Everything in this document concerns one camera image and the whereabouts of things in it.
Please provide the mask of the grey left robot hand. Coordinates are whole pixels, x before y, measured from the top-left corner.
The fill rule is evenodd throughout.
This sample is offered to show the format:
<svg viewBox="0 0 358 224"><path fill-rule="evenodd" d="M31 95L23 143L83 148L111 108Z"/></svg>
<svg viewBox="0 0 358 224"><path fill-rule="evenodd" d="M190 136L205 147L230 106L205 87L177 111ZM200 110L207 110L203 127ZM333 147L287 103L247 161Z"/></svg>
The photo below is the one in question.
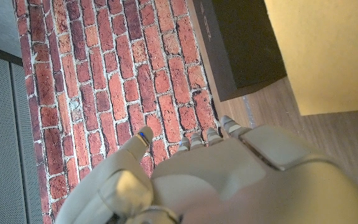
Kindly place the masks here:
<svg viewBox="0 0 358 224"><path fill-rule="evenodd" d="M143 127L69 194L57 223L358 223L358 186L330 157L271 126L221 118L151 175Z"/></svg>

